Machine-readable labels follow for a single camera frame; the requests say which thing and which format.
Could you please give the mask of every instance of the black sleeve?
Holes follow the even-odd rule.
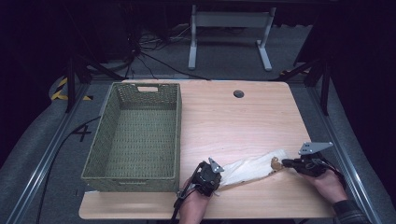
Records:
[[[332,205],[341,224],[371,224],[355,201],[345,200]]]

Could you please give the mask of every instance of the basket handle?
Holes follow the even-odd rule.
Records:
[[[140,92],[158,92],[160,90],[160,84],[156,83],[132,83],[132,85]]]
[[[146,180],[126,180],[119,182],[119,185],[146,185]]]

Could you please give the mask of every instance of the metal frame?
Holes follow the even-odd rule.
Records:
[[[196,28],[201,27],[251,27],[263,28],[263,37],[257,40],[257,48],[262,57],[265,71],[271,71],[272,66],[268,58],[265,44],[271,30],[276,8],[271,7],[270,12],[207,12],[197,11],[196,5],[192,6],[191,12],[191,46],[189,69],[195,69],[197,54]]]
[[[379,218],[378,213],[375,211],[374,206],[367,194],[367,191],[361,183],[361,178],[359,177],[355,167],[353,166],[352,161],[347,155],[346,149],[343,148],[337,140],[338,137],[336,132],[334,131],[334,127],[332,126],[332,121],[330,120],[329,116],[324,115],[321,111],[321,102],[319,100],[318,93],[316,92],[314,87],[308,87],[307,91],[311,101],[315,105],[316,111],[320,115],[323,126],[326,128],[332,142],[334,143],[335,156],[339,161],[339,165],[341,170],[343,171],[343,174],[346,177],[346,182],[351,188],[353,197],[372,223],[381,224],[382,221]]]
[[[64,117],[62,118],[61,124],[58,127],[55,135],[53,135],[46,151],[44,152],[41,161],[38,163],[37,167],[33,171],[28,184],[26,185],[21,197],[18,199],[17,204],[12,210],[10,216],[6,223],[21,223],[22,219],[32,202],[35,194],[37,193],[41,182],[45,178],[52,161],[55,159],[56,151],[62,142],[62,138],[64,137],[65,131],[68,128],[68,125],[71,119],[74,117],[78,104],[82,101],[86,91],[88,90],[88,84],[82,84],[78,90],[77,100],[74,105],[70,108],[69,113],[64,113]]]

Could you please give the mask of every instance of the black cable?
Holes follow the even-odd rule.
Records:
[[[137,58],[138,60],[140,60],[140,62],[142,62],[142,64],[145,65],[145,67],[147,67],[147,69],[148,69],[149,72],[151,73],[151,76],[158,80],[158,78],[156,78],[156,77],[154,76],[154,74],[152,74],[151,69],[145,64],[145,62],[144,62],[142,59],[140,59],[139,57],[136,57],[136,58]]]
[[[143,51],[154,51],[154,50],[160,50],[163,49],[171,44],[175,44],[177,42],[179,42],[181,39],[185,38],[185,36],[187,35],[188,32],[186,32],[187,30],[189,30],[190,27],[184,29],[180,34],[176,35],[176,36],[171,36],[169,37],[168,41],[163,41],[160,38],[152,38],[150,40],[146,40],[146,41],[140,41],[139,42],[139,46]],[[149,43],[155,43],[155,47],[153,48],[146,48],[146,47],[142,47],[141,45],[143,44],[149,44]]]
[[[80,130],[81,128],[83,128],[85,125],[87,125],[87,124],[89,124],[89,123],[91,123],[91,122],[93,122],[93,121],[95,121],[95,120],[97,120],[97,119],[99,119],[99,118],[100,118],[100,116],[97,117],[97,118],[94,118],[94,119],[90,119],[90,120],[88,120],[88,121],[86,121],[86,122],[84,122],[84,123],[78,125],[78,127],[77,127],[76,129],[74,129],[71,133],[69,133],[69,134],[66,136],[66,138],[62,141],[62,143],[61,143],[61,144],[59,145],[59,147],[56,149],[55,156],[53,157],[52,162],[51,162],[50,165],[49,165],[49,170],[48,170],[48,172],[46,173],[46,181],[45,181],[45,183],[44,183],[44,189],[43,189],[43,193],[42,193],[42,195],[41,195],[40,205],[38,206],[37,218],[35,219],[35,223],[36,223],[36,224],[39,224],[39,223],[40,223],[41,210],[42,210],[42,208],[43,208],[44,198],[45,198],[45,196],[46,196],[47,186],[48,186],[48,183],[49,183],[49,180],[50,180],[50,173],[51,173],[51,171],[52,171],[52,166],[53,166],[53,164],[54,164],[54,162],[55,162],[55,160],[56,160],[56,157],[57,157],[58,154],[59,154],[59,151],[60,151],[61,147],[64,145],[64,143],[66,142],[66,140],[70,137],[70,135],[72,135],[73,133],[77,132],[78,130]]]
[[[129,72],[129,69],[131,68],[131,64],[129,63],[128,64],[128,67],[126,68],[126,72],[125,72],[125,77],[126,78],[128,78],[128,72]]]
[[[74,18],[73,18],[73,16],[72,16],[72,14],[70,13],[70,11],[69,11],[69,9],[67,8],[67,5],[65,4],[64,1],[62,1],[62,5],[63,5],[63,7],[64,7],[64,10],[65,10],[66,13],[67,13],[67,16],[68,16],[69,19],[72,21],[72,23],[73,23],[75,29],[77,30],[79,36],[81,37],[82,41],[84,42],[85,48],[88,50],[88,52],[91,54],[91,56],[96,60],[95,55],[93,54],[93,52],[91,51],[91,48],[90,48],[89,45],[88,45],[87,39],[85,39],[85,37],[84,37],[84,35],[82,34],[82,32],[78,29],[77,24],[76,24],[76,22],[75,22],[75,20],[74,20]]]
[[[134,79],[134,70],[133,69],[130,69],[130,70],[131,70],[132,78],[129,78],[129,79]]]
[[[128,60],[128,61],[124,62],[123,64],[117,65],[115,67],[110,67],[110,68],[107,68],[107,69],[112,71],[112,72],[118,72],[118,71],[128,67],[133,61],[134,60]],[[90,71],[90,73],[93,74],[93,75],[101,75],[101,74],[103,74],[103,72],[101,72],[99,70],[96,70],[96,69],[88,68],[88,71]]]
[[[309,220],[308,218],[305,218],[305,219],[301,220],[301,222],[299,222],[298,224],[304,224],[304,223],[307,222],[308,220]]]
[[[174,71],[176,71],[176,72],[179,72],[180,74],[187,75],[187,76],[190,76],[190,77],[198,77],[198,78],[204,79],[204,80],[210,80],[210,79],[207,78],[207,77],[200,77],[200,76],[196,76],[196,75],[193,75],[193,74],[181,72],[181,71],[177,70],[176,68],[172,67],[171,65],[169,65],[169,64],[167,64],[167,63],[164,63],[164,62],[161,62],[160,60],[158,60],[158,59],[156,59],[156,58],[154,58],[154,57],[148,55],[148,54],[145,53],[145,52],[140,52],[140,53],[143,54],[143,55],[145,55],[145,56],[148,56],[150,59],[152,59],[152,60],[154,60],[154,61],[157,61],[157,62],[159,62],[159,63],[162,63],[163,65],[165,65],[165,66],[171,68],[172,70],[174,70]]]
[[[103,67],[101,64],[99,64],[96,61],[91,60],[91,59],[89,59],[87,57],[84,57],[82,55],[76,55],[76,58],[81,60],[84,63],[90,64],[92,67],[96,68],[101,73],[103,73],[103,74],[105,74],[105,75],[107,75],[109,77],[112,77],[112,78],[114,78],[116,80],[124,80],[124,79],[126,79],[125,77],[119,76],[118,74],[108,70],[107,68]]]
[[[220,29],[222,32],[224,32],[224,33],[227,33],[227,34],[230,34],[230,35],[241,35],[242,33],[244,33],[244,31],[245,31],[245,27],[243,27],[243,28],[239,28],[240,29],[240,31],[235,31],[235,30],[237,30],[238,28],[233,28],[233,27],[227,27],[226,29]]]
[[[327,160],[324,161],[324,165],[327,168],[329,168],[330,170],[332,170],[338,176],[338,180],[343,185],[344,189],[346,189],[347,188],[347,181],[346,181],[346,178],[343,175],[343,173],[339,172],[330,161],[327,161]]]
[[[196,191],[196,189],[193,189],[193,190],[183,199],[183,201],[184,201],[186,198],[188,198],[188,197],[189,197],[192,193],[194,193],[195,191]],[[172,214],[171,220],[170,220],[170,222],[169,222],[170,224],[174,224],[174,223],[175,223],[178,210],[180,209],[182,203],[183,203],[183,202],[177,203],[177,205],[175,206],[174,213]]]

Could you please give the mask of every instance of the hand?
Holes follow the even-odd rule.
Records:
[[[180,206],[179,224],[199,224],[204,218],[210,197],[200,194],[198,191],[191,189],[187,192],[189,195]]]
[[[338,176],[332,170],[327,170],[323,175],[318,177],[309,175],[301,176],[315,186],[318,192],[331,204],[347,200],[344,187],[338,179]]]

